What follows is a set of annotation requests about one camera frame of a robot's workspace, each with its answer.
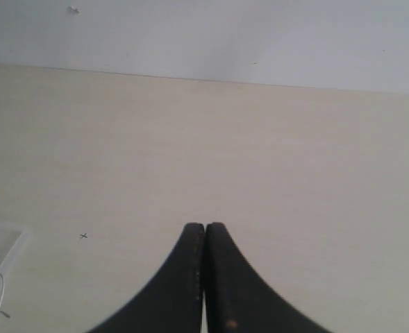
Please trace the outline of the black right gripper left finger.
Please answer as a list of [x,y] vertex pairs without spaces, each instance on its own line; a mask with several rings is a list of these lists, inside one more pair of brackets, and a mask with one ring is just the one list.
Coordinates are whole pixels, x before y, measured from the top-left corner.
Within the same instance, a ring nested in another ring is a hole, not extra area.
[[169,256],[128,303],[92,332],[200,332],[205,229],[185,224]]

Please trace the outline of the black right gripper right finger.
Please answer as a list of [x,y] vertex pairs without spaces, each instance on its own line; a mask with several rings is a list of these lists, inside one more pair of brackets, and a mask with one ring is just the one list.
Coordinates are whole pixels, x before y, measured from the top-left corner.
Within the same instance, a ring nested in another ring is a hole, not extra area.
[[327,332],[278,295],[223,223],[206,227],[203,290],[209,332]]

